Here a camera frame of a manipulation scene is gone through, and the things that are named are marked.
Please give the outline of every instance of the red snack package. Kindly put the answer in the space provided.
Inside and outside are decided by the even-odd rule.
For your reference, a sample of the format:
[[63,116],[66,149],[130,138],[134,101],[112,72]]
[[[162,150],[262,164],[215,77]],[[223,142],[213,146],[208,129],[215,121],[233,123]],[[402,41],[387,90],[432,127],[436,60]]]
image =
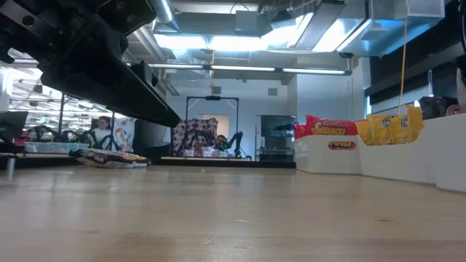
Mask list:
[[294,139],[306,136],[306,126],[303,124],[294,124]]
[[310,135],[357,135],[358,129],[356,124],[350,120],[306,116],[306,132],[310,132]]

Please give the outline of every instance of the colorful fabric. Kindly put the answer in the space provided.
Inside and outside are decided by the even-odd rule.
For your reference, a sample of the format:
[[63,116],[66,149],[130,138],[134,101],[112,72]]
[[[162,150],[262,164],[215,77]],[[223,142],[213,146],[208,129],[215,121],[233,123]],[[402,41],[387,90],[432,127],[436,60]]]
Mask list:
[[217,126],[218,121],[215,118],[212,119],[191,119],[181,121],[177,127],[172,130],[172,154],[173,156],[179,156],[178,152],[184,154],[182,149],[194,150],[194,156],[202,156],[202,147],[211,146],[208,145],[205,137],[198,135],[197,138],[194,138],[194,142],[191,147],[188,148],[188,145],[192,141],[195,134],[192,130],[198,130],[202,132],[209,133],[211,137],[217,136]]

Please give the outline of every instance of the black frame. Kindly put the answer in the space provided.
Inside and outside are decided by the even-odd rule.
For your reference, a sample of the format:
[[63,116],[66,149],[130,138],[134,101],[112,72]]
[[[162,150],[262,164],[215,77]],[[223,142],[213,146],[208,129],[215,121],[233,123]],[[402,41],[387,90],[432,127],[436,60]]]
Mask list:
[[[236,100],[236,133],[238,133],[238,121],[240,118],[240,99],[239,98],[223,98],[223,97],[216,97],[216,96],[205,96],[205,97],[200,97],[200,96],[188,96],[186,97],[186,114],[184,116],[184,120],[188,121],[188,108],[189,108],[189,101],[191,99],[206,99],[206,100],[211,100],[211,101],[219,101],[219,100]],[[184,127],[184,133],[186,134],[187,131],[187,126],[185,125]],[[173,155],[173,128],[171,128],[170,131],[170,155]]]

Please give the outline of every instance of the red label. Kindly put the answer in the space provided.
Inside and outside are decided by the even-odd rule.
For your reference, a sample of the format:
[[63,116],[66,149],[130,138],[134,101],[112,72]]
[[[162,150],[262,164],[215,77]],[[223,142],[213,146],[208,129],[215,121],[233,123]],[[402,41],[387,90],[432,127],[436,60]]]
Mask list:
[[357,135],[356,124],[349,120],[320,119],[306,116],[306,132],[310,135]]

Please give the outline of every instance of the woman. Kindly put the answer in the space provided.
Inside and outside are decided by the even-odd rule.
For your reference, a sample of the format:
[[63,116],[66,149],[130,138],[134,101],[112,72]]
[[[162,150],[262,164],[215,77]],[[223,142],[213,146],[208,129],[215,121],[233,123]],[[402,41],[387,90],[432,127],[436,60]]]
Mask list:
[[[107,135],[111,134],[110,121],[111,121],[111,118],[108,116],[99,117],[99,120],[98,120],[99,127],[93,130],[95,133],[95,138],[97,139],[97,143],[100,143]],[[110,142],[110,138],[107,138],[103,142],[102,148],[106,149],[109,142]]]

